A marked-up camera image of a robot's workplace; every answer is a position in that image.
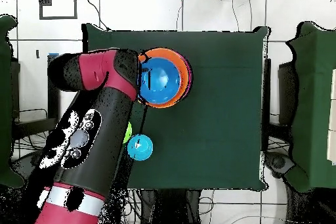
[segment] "cable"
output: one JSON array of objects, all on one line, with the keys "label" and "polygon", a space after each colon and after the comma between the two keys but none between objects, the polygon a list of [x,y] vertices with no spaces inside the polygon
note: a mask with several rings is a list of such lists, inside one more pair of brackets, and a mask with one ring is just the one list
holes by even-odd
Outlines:
[{"label": "cable", "polygon": [[[135,211],[136,211],[138,205],[137,205],[137,201],[136,201],[136,199],[135,199],[135,192],[134,192],[134,189],[132,190],[132,195],[133,195],[134,207],[135,207]],[[136,215],[136,213],[134,213],[134,223],[133,223],[133,224],[135,224],[135,221],[137,221],[137,215]]]},{"label": "cable", "polygon": [[241,217],[237,220],[235,220],[234,222],[232,222],[231,224],[235,224],[237,221],[239,220],[242,220],[242,219],[245,219],[245,218],[248,218],[248,217],[258,217],[258,218],[269,218],[269,219],[279,219],[279,220],[282,220],[282,221],[286,221],[286,222],[292,222],[292,223],[312,223],[312,222],[300,222],[300,221],[292,221],[292,220],[288,220],[288,219],[281,219],[281,218],[277,218],[277,217],[268,217],[268,216],[262,216],[262,215],[247,215],[247,216],[244,216],[244,217]]},{"label": "cable", "polygon": [[[212,195],[211,195],[211,201],[212,201],[212,202],[213,202],[213,197],[214,197],[214,195],[215,195],[215,190],[213,190],[213,193],[212,193]],[[212,217],[212,215],[213,215],[213,212],[212,212],[212,210],[211,210],[209,224],[211,224],[211,217]]]},{"label": "cable", "polygon": [[[232,0],[232,10],[233,10],[233,12],[234,12],[234,0]],[[234,18],[236,19],[237,27],[238,27],[238,31],[239,31],[238,19],[237,19],[237,16],[236,16],[236,13],[235,13],[235,12],[234,12]]]},{"label": "cable", "polygon": [[200,213],[199,215],[205,215],[206,213],[211,212],[211,211],[213,210],[213,207],[215,206],[215,203],[213,202],[213,200],[212,200],[210,197],[206,197],[206,196],[201,197],[201,198],[199,199],[199,202],[201,202],[201,199],[203,199],[203,198],[208,198],[208,199],[210,199],[210,201],[211,201],[211,208],[210,208],[209,211],[206,211],[206,212],[204,212],[204,213]]},{"label": "cable", "polygon": [[34,150],[33,148],[16,148],[16,147],[14,147],[16,150]]},{"label": "cable", "polygon": [[179,14],[180,14],[180,10],[181,10],[182,7],[183,7],[183,1],[181,0],[181,6],[180,6],[180,8],[178,9],[177,19],[176,19],[176,31],[177,31],[177,22],[179,21]]},{"label": "cable", "polygon": [[97,9],[97,7],[96,7],[94,4],[92,4],[92,3],[90,2],[90,0],[87,0],[87,2],[88,2],[90,5],[92,5],[92,6],[96,9],[96,11],[97,11],[97,13],[98,13],[98,18],[99,18],[100,23],[103,24],[103,25],[105,26],[105,28],[106,28],[107,31],[111,31],[111,29],[109,29],[109,27],[107,27],[107,26],[103,23],[103,21],[100,19],[100,13],[99,13],[99,10]]},{"label": "cable", "polygon": [[251,28],[251,32],[252,32],[252,6],[251,6],[251,0],[249,0],[249,12],[251,14],[250,28]]}]

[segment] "table surface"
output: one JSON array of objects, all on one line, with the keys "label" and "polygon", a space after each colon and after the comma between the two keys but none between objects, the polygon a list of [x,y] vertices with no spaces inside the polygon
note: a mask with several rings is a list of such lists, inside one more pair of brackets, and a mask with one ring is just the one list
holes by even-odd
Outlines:
[{"label": "table surface", "polygon": [[130,122],[154,144],[151,157],[135,162],[129,188],[263,190],[261,86],[263,39],[253,33],[106,32],[86,24],[88,50],[155,47],[184,56],[193,72],[189,95],[163,109],[136,102]]},{"label": "table surface", "polygon": [[336,188],[336,166],[327,160],[331,81],[336,69],[336,32],[311,22],[301,24],[289,44],[299,80],[298,105],[292,124],[290,155],[298,165],[286,178],[299,192],[315,187]]}]

